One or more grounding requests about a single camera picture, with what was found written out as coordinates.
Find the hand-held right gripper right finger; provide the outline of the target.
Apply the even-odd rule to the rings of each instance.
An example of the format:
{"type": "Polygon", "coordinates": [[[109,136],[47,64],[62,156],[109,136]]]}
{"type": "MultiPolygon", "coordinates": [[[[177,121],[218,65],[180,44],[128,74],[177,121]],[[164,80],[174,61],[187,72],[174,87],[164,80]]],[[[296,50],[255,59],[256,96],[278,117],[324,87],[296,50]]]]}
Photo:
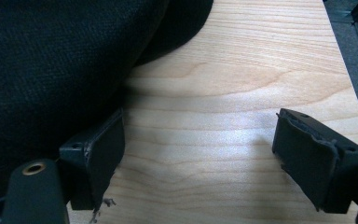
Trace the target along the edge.
{"type": "Polygon", "coordinates": [[[281,109],[272,152],[318,210],[358,204],[358,145],[313,117],[281,109]]]}

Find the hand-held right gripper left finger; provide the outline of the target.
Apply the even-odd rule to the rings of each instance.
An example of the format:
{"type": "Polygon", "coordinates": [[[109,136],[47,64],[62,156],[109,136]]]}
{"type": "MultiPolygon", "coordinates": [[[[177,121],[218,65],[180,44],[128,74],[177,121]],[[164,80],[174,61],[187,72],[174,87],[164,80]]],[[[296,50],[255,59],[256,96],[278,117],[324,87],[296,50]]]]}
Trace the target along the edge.
{"type": "Polygon", "coordinates": [[[125,151],[123,110],[94,124],[60,147],[65,195],[74,210],[98,211],[125,151]]]}

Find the dark woven cloth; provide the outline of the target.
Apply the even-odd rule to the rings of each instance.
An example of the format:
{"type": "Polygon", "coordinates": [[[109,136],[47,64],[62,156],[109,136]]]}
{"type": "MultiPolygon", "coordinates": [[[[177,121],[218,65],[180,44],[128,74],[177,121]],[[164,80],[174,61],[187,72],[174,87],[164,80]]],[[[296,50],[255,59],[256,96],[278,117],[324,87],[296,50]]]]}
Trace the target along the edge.
{"type": "Polygon", "coordinates": [[[130,70],[179,48],[213,0],[0,0],[0,199],[12,171],[54,158],[111,113],[130,70]]]}

